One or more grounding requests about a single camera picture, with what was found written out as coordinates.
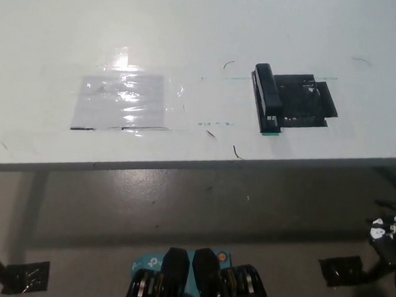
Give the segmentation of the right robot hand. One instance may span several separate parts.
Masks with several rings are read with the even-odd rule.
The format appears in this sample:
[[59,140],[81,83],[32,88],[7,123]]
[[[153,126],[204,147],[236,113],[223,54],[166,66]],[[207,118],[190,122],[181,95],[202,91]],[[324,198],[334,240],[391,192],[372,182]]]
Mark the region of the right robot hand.
[[369,240],[380,259],[396,269],[396,203],[383,199],[374,202],[382,208],[382,212],[377,218],[367,219]]

